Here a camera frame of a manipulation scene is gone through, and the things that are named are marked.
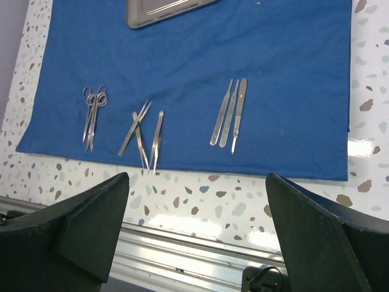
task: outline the stainless steel tray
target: stainless steel tray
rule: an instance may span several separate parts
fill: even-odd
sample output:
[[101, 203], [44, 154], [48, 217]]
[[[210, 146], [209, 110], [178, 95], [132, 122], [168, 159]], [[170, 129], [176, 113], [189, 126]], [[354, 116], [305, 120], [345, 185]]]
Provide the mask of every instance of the stainless steel tray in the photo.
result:
[[140, 29], [218, 0], [127, 0], [127, 23]]

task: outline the table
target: table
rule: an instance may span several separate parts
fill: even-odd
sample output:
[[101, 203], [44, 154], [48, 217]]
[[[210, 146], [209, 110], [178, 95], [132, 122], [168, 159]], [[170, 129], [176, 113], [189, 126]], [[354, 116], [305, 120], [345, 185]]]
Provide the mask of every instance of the table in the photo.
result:
[[[148, 176], [134, 167], [15, 152], [32, 113], [51, 7], [52, 0], [29, 4], [0, 134], [2, 195], [50, 205], [116, 173], [128, 172], [131, 190], [125, 222], [280, 252], [264, 178], [163, 170], [156, 176]], [[353, 4], [348, 182], [294, 180], [319, 195], [386, 220], [389, 220], [388, 11], [386, 0], [359, 0]]]

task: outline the gray wall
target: gray wall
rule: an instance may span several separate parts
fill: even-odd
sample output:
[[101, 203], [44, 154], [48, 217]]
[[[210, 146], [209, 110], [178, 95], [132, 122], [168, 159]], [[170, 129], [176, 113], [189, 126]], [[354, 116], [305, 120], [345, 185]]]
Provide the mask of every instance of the gray wall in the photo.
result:
[[29, 0], [0, 0], [0, 128], [8, 102]]

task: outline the scissors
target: scissors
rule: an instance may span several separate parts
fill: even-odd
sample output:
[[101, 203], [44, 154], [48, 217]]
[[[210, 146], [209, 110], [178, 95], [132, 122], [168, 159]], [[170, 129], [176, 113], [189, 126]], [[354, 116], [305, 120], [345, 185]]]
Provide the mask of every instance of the scissors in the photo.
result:
[[105, 85], [101, 85], [98, 88], [97, 94], [92, 93], [92, 88], [90, 86], [86, 86], [83, 90], [83, 95], [86, 98], [86, 104], [89, 107], [83, 133], [83, 142], [85, 142], [86, 133], [88, 132], [86, 151], [88, 151], [88, 149], [93, 151], [97, 111], [99, 107], [105, 106], [108, 103], [108, 96], [106, 94], [106, 90], [107, 87]]

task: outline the metal tool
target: metal tool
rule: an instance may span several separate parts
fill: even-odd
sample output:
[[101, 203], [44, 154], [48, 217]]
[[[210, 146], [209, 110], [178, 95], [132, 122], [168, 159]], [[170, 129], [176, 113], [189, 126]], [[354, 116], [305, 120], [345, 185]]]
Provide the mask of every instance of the metal tool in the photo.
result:
[[149, 103], [148, 100], [143, 105], [142, 109], [140, 110], [138, 116], [136, 117], [135, 121], [131, 125], [131, 128], [129, 129], [126, 138], [124, 139], [123, 145], [119, 150], [119, 155], [121, 156], [123, 152], [126, 150], [126, 147], [128, 145], [129, 140], [131, 139], [132, 135], [134, 134], [136, 128], [140, 125], [143, 118], [145, 117], [145, 114], [147, 113], [149, 107], [151, 105], [151, 102]]
[[223, 102], [221, 103], [221, 107], [220, 107], [220, 111], [219, 111], [219, 115], [218, 115], [218, 119], [216, 120], [216, 125], [215, 125], [215, 128], [213, 129], [213, 133], [212, 133], [212, 137], [211, 137], [211, 145], [212, 146], [215, 146], [216, 143], [218, 142], [218, 139], [219, 139], [219, 135], [220, 135], [220, 131], [221, 131], [221, 126], [223, 124], [223, 119], [224, 119], [224, 116], [225, 116], [225, 111], [227, 109], [227, 105], [229, 104], [229, 99], [230, 99], [230, 91], [231, 91], [231, 86], [232, 86], [232, 83], [233, 83], [233, 79], [231, 79], [230, 81], [230, 86], [223, 98]]
[[230, 99], [229, 109], [227, 111], [227, 117], [225, 117], [224, 127], [223, 127], [223, 131], [221, 133], [221, 138], [220, 138], [220, 142], [219, 142], [220, 147], [225, 147], [225, 145], [227, 144], [227, 138], [229, 136], [232, 116], [233, 116], [233, 112], [235, 110], [236, 93], [238, 91], [238, 86], [239, 86], [239, 80], [236, 81], [235, 90], [234, 90], [234, 92], [231, 96], [231, 99]]
[[[136, 121], [137, 118], [138, 118], [138, 115], [135, 111], [135, 112], [133, 112], [134, 122]], [[142, 162], [142, 167], [145, 168], [145, 164], [146, 164], [146, 168], [149, 169], [148, 161], [147, 161], [147, 154], [146, 154], [146, 150], [145, 150], [145, 144], [143, 143], [142, 134], [140, 133], [140, 125], [138, 125], [138, 127], [136, 128], [135, 134], [136, 134], [136, 141], [138, 143], [138, 150], [139, 150], [140, 160]]]
[[150, 172], [150, 167], [154, 159], [154, 167], [153, 167], [154, 174], [156, 174], [157, 161], [159, 157], [160, 137], [161, 137], [161, 128], [162, 128], [163, 119], [164, 119], [164, 111], [160, 111], [158, 115], [156, 131], [154, 133], [153, 146], [151, 147], [150, 164], [148, 167], [148, 172]]
[[127, 24], [139, 29], [218, 0], [127, 0]]
[[97, 94], [92, 92], [92, 88], [90, 86], [84, 87], [83, 90], [83, 95], [86, 98], [86, 104], [89, 107], [83, 132], [83, 143], [86, 139], [86, 133], [88, 133], [88, 139], [86, 140], [86, 151], [88, 151], [88, 149], [93, 151], [98, 108], [105, 106], [108, 103], [106, 90], [107, 87], [105, 85], [101, 85], [98, 88]]
[[239, 87], [238, 104], [236, 106], [235, 123], [233, 126], [233, 141], [232, 141], [231, 154], [234, 154], [235, 152], [235, 144], [239, 135], [239, 127], [241, 125], [244, 97], [246, 96], [246, 88], [247, 88], [247, 80], [246, 78], [243, 78], [241, 81], [241, 86]]

